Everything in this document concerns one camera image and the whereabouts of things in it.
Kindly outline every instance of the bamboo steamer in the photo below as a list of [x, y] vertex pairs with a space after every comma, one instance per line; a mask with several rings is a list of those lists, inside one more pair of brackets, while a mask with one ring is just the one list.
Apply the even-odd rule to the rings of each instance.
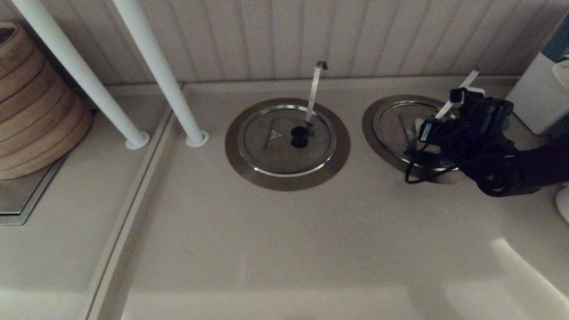
[[0, 171], [0, 180], [19, 178], [24, 175], [34, 173], [46, 166], [46, 163], [53, 163], [57, 159], [64, 156], [67, 152], [73, 149], [83, 137], [89, 131], [92, 121], [91, 111], [77, 101], [77, 107], [83, 109], [83, 115], [81, 116], [79, 123], [73, 128], [73, 130], [65, 136], [56, 145], [50, 148], [47, 152], [42, 153], [36, 158], [29, 160], [21, 165], [17, 165], [7, 170]]
[[[4, 157], [8, 154], [12, 154], [20, 149], [23, 149], [34, 141], [42, 138], [46, 134], [50, 133], [57, 126], [65, 116], [72, 111], [73, 101], [75, 97], [71, 89], [63, 87], [62, 94], [59, 97], [51, 97], [48, 94], [44, 95], [46, 99], [40, 99], [38, 105], [49, 106], [51, 109], [47, 110], [40, 119], [34, 122], [29, 127], [21, 130], [19, 133], [11, 136], [10, 138], [0, 141], [0, 157]], [[10, 124], [14, 124], [13, 127], [18, 127], [21, 122], [11, 121]]]
[[[50, 113], [52, 108], [56, 106], [64, 92], [68, 92], [69, 95], [71, 95], [71, 90], [65, 85], [65, 83], [63, 83], [62, 79], [58, 78], [53, 82], [43, 96], [31, 103], [28, 107], [24, 108], [21, 112], [15, 114], [13, 117], [6, 119], [4, 122], [0, 122], [0, 157], [2, 152], [2, 142], [10, 139], [14, 135], [34, 124], [37, 125], [36, 122], [40, 119], [46, 118], [46, 114]], [[47, 117], [53, 118], [57, 116], [48, 114]]]
[[35, 48], [24, 63], [0, 79], [0, 101], [6, 100], [30, 83], [45, 63], [45, 57]]
[[21, 26], [0, 23], [0, 179], [56, 161], [81, 141], [91, 120]]
[[50, 64], [45, 64], [44, 68], [32, 82], [8, 99], [0, 102], [0, 122], [4, 122], [42, 97], [55, 80], [59, 78], [56, 75], [53, 67]]
[[0, 22], [0, 78], [20, 66], [34, 47], [19, 23]]

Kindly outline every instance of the warning triangle symbol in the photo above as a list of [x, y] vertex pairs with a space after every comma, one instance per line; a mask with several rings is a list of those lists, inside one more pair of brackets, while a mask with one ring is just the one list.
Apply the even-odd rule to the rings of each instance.
[[276, 132], [275, 130], [271, 130], [271, 136], [269, 137], [269, 141], [282, 138], [284, 135], [280, 132]]

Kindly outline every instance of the beadboard wall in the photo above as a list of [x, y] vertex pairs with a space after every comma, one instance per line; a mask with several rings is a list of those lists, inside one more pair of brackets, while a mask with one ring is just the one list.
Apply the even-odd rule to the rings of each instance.
[[[43, 0], [105, 84], [153, 82], [112, 0]], [[140, 0], [179, 81], [520, 75], [567, 0]], [[23, 21], [9, 0], [0, 20]]]

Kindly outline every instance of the blue stripe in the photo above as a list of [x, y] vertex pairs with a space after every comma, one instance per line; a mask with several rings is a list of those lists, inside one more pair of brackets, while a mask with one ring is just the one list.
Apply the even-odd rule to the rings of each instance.
[[566, 59], [563, 56], [569, 54], [569, 15], [565, 17], [565, 20], [563, 20], [559, 29], [557, 29], [555, 35], [541, 53], [554, 63]]
[[569, 116], [559, 120], [551, 129], [549, 130], [551, 138], [559, 138], [569, 133]]

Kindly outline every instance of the black robotic arm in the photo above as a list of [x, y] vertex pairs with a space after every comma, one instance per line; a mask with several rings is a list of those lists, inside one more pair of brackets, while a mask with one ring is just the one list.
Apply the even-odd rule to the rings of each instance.
[[[513, 111], [512, 102], [484, 97], [467, 88], [452, 90], [451, 102], [462, 102], [460, 117], [444, 122], [427, 119], [419, 140], [440, 146], [442, 156], [452, 160], [482, 192], [490, 196], [531, 194], [541, 187], [569, 181], [569, 136], [519, 151], [502, 132]], [[415, 151], [415, 156], [422, 153]]]

